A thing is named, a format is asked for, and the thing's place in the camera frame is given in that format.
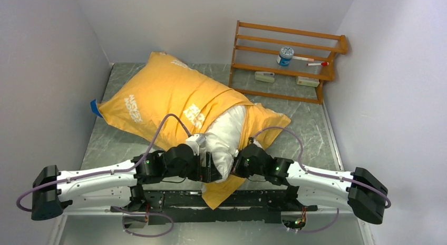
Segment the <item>white pillow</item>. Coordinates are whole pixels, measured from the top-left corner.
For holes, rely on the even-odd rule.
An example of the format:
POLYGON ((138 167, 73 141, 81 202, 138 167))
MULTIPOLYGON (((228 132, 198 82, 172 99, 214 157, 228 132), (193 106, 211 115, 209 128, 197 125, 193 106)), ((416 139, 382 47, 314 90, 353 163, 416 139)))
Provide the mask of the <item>white pillow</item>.
MULTIPOLYGON (((242 135, 242 124, 246 115, 244 105, 235 105, 215 119, 206 130, 206 150, 212 154, 213 162, 225 181, 230 175, 230 168, 242 135)), ((193 174, 188 179, 194 180, 193 174)))

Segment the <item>blue orange cartoon pillowcase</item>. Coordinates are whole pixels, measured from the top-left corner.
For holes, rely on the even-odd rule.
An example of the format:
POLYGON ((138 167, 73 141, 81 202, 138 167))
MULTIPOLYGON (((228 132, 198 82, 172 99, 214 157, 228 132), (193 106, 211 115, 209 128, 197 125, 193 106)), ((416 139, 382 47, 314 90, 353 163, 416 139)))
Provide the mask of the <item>blue orange cartoon pillowcase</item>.
MULTIPOLYGON (((291 122, 164 52, 151 53, 147 64, 108 101, 92 101, 91 110, 108 125, 167 150, 183 143, 187 133, 205 133, 235 105, 246 107, 239 151, 249 137, 268 148, 291 122)), ((202 197, 215 209, 243 183, 243 178, 230 174, 223 182, 204 184, 202 197)))

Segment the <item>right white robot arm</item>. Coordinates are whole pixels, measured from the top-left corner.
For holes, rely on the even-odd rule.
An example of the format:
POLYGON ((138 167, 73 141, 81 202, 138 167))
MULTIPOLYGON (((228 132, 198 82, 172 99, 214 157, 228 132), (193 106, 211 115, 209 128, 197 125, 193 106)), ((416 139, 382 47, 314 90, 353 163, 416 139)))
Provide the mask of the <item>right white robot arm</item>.
POLYGON ((290 210, 302 205, 326 206, 350 211, 371 224, 382 224, 388 207, 387 187, 365 168, 357 167, 353 172, 313 168, 272 157, 255 144, 237 155, 231 174, 241 178, 259 175, 271 184, 296 188, 284 197, 290 210))

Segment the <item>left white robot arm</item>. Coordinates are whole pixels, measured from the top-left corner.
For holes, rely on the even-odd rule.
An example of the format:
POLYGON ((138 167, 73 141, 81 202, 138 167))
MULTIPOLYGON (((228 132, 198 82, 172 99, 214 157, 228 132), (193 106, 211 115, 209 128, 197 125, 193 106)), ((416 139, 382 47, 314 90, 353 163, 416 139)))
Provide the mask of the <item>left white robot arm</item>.
POLYGON ((48 220, 65 210, 92 207, 139 211, 158 200, 148 195, 143 185, 170 177, 203 183, 222 178, 210 152, 187 144, 84 171, 59 171, 56 165, 50 165, 33 182, 31 219, 48 220))

